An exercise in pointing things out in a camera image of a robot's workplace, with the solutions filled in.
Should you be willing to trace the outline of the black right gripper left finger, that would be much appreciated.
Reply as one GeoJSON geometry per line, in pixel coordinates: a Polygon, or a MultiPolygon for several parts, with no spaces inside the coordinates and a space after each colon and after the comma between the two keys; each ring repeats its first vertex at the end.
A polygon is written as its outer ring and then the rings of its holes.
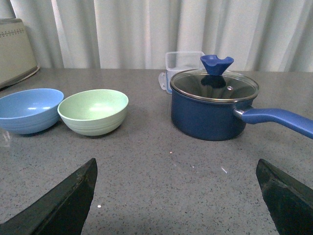
{"type": "Polygon", "coordinates": [[[97,180],[92,158],[31,206],[0,226],[2,235],[79,235],[97,180]]]}

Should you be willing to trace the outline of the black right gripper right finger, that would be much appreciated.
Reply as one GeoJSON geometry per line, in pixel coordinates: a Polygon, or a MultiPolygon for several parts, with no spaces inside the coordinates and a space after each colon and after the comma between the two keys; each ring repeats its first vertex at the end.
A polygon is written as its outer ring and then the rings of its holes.
{"type": "Polygon", "coordinates": [[[313,233],[313,190],[260,159],[256,176],[270,216],[281,235],[313,233]]]}

